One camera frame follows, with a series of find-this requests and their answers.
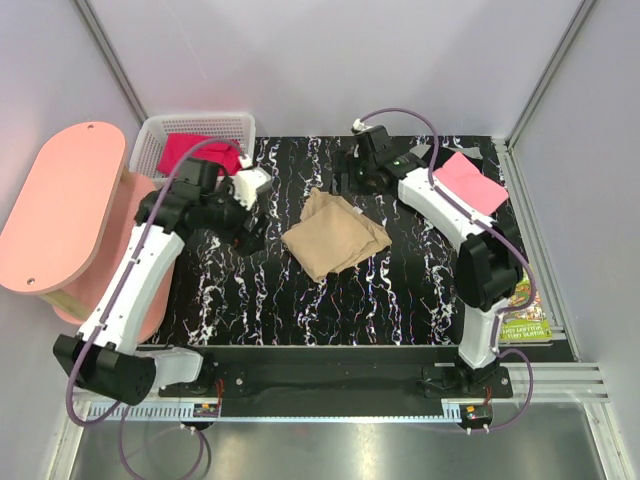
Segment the beige t shirt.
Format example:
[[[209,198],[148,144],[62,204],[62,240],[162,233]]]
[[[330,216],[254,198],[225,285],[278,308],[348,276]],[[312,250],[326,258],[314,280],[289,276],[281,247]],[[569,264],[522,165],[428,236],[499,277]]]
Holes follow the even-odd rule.
[[[300,221],[282,241],[305,273],[316,283],[339,274],[392,244],[384,227],[366,217],[343,197],[314,187]]]

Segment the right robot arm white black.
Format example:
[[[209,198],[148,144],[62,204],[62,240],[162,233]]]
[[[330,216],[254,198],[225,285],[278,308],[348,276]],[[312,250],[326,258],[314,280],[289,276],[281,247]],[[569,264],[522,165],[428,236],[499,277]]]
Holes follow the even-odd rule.
[[[508,194],[459,152],[440,163],[437,144],[401,151],[384,126],[362,119],[351,132],[354,147],[333,160],[334,192],[391,195],[429,220],[455,251],[464,326],[452,374],[460,393],[476,396],[499,367],[503,319],[525,271],[515,224],[491,217]]]

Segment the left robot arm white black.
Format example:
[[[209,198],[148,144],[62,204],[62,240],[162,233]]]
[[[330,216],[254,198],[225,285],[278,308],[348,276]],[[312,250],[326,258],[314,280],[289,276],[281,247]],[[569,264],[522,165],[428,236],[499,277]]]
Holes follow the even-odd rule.
[[[53,355],[76,387],[127,405],[154,389],[181,383],[196,396],[215,386],[216,372],[193,348],[139,351],[139,335],[160,284],[194,233],[207,230],[241,255],[264,247],[268,215],[252,212],[270,189],[260,167],[231,175],[189,158],[139,205],[125,254],[97,307],[73,335],[59,336]]]

